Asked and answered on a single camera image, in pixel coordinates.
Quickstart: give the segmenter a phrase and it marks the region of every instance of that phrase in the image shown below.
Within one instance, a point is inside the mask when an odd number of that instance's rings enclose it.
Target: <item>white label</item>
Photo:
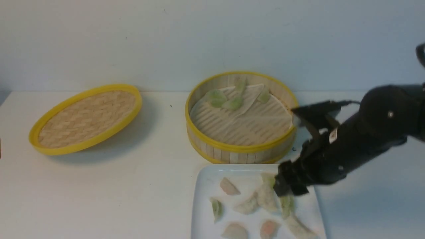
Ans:
[[[338,138],[338,128],[334,129],[329,134],[329,143],[332,144],[335,140],[337,140],[337,138]]]

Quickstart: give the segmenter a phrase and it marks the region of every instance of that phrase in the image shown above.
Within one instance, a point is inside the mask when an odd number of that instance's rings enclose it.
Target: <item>green dumpling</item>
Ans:
[[[279,198],[280,205],[282,207],[282,218],[285,220],[291,215],[291,212],[294,211],[294,197],[293,196],[283,196]]]
[[[226,95],[219,89],[210,90],[206,97],[208,103],[214,108],[220,108],[227,101]]]
[[[245,89],[247,88],[247,84],[246,84],[247,80],[243,79],[243,80],[238,80],[238,82],[236,83],[236,87],[235,87],[235,91],[242,95],[245,92]]]
[[[242,96],[238,95],[235,98],[226,101],[221,107],[231,111],[235,111],[239,109],[243,103],[244,103],[244,100]]]
[[[223,215],[223,205],[220,201],[214,198],[210,198],[210,202],[213,207],[212,211],[214,213],[214,223],[216,223]]]
[[[269,101],[269,99],[270,99],[269,88],[267,86],[264,86],[264,88],[261,90],[261,93],[257,97],[257,100],[265,104]]]

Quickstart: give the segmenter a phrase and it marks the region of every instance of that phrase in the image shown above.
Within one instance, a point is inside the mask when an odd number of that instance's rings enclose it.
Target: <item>woven bamboo surface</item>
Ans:
[[[292,131],[287,140],[283,141],[281,144],[270,149],[246,154],[226,151],[213,147],[198,138],[189,127],[187,127],[187,133],[189,135],[192,146],[197,151],[202,152],[201,155],[205,159],[210,161],[213,159],[213,163],[264,163],[270,162],[272,159],[279,160],[280,157],[283,157],[284,152],[291,148],[295,138],[295,131]]]
[[[86,141],[122,121],[135,107],[127,91],[108,91],[84,98],[53,116],[38,135],[47,148],[61,148]]]
[[[248,87],[244,104],[237,111],[214,108],[203,98],[190,112],[190,118],[203,134],[229,145],[259,145],[284,135],[292,126],[292,115],[276,97],[263,104],[256,100],[264,85]],[[228,99],[238,93],[223,90]]]

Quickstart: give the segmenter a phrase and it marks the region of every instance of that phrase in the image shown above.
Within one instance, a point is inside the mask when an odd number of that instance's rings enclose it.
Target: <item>white dumpling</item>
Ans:
[[[230,223],[221,236],[226,239],[248,239],[248,231],[238,223]]]
[[[289,230],[297,239],[316,239],[317,234],[308,229],[293,213],[285,220]]]
[[[239,195],[241,192],[230,182],[230,180],[224,177],[220,182],[220,187],[227,195]]]
[[[275,192],[269,183],[263,183],[263,185],[257,190],[257,201],[260,207],[266,209],[270,213],[274,213],[279,210],[275,201]]]
[[[258,208],[257,192],[254,192],[251,197],[243,203],[237,205],[233,210],[242,214],[251,214]]]
[[[271,187],[275,185],[275,175],[270,173],[261,173],[263,183],[268,183]]]

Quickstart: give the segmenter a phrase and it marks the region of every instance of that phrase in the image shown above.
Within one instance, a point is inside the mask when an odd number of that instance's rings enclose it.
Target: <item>white wall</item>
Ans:
[[[419,83],[424,11],[425,0],[3,0],[0,91],[186,91],[230,70],[294,90]]]

